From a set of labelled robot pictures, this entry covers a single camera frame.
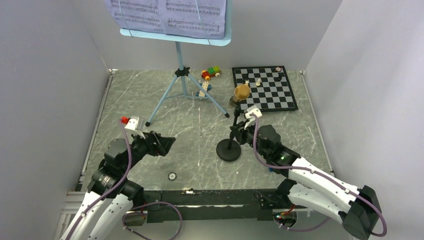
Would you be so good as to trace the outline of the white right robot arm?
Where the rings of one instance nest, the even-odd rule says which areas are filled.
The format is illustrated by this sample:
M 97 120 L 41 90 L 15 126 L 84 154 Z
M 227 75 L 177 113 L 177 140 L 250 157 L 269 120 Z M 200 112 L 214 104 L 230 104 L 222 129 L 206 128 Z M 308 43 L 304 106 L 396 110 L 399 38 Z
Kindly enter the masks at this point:
M 346 183 L 315 167 L 284 146 L 272 125 L 232 126 L 230 130 L 240 145 L 253 148 L 262 165 L 285 177 L 275 190 L 280 207 L 296 205 L 317 211 L 340 223 L 358 240 L 377 236 L 374 228 L 382 210 L 373 188 Z

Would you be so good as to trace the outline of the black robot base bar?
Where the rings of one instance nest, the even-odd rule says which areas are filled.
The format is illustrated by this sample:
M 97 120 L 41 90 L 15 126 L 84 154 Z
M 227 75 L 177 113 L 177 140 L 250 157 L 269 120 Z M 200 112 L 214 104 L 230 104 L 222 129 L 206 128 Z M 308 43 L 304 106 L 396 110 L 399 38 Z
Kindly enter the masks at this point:
M 275 214 L 290 210 L 288 198 L 275 189 L 146 190 L 145 203 L 173 204 L 183 220 L 256 219 L 271 221 Z

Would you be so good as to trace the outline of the gold microphone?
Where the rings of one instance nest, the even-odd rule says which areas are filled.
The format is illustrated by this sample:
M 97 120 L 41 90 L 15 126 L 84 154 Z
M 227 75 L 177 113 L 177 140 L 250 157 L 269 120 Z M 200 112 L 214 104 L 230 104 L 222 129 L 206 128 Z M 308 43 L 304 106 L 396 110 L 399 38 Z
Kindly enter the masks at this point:
M 232 107 L 236 107 L 239 103 L 249 98 L 251 94 L 251 88 L 246 84 L 238 85 L 234 89 L 233 96 L 229 99 L 229 104 Z

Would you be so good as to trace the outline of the black microphone stand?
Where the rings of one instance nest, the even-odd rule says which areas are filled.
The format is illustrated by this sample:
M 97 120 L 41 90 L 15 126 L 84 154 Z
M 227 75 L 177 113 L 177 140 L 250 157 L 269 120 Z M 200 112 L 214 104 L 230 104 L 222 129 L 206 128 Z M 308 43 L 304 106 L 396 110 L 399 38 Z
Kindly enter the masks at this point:
M 234 134 L 230 130 L 229 138 L 221 140 L 216 146 L 217 156 L 228 163 L 236 161 L 241 155 L 241 147 L 234 140 Z

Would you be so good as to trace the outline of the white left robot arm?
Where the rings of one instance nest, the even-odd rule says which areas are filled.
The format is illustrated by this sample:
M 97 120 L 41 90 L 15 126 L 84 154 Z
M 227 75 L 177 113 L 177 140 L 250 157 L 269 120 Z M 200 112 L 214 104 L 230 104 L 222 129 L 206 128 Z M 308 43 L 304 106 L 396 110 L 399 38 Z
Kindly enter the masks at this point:
M 132 138 L 125 134 L 109 143 L 62 240 L 104 240 L 124 214 L 145 203 L 144 188 L 128 180 L 129 171 L 146 155 L 166 156 L 176 138 L 155 131 Z

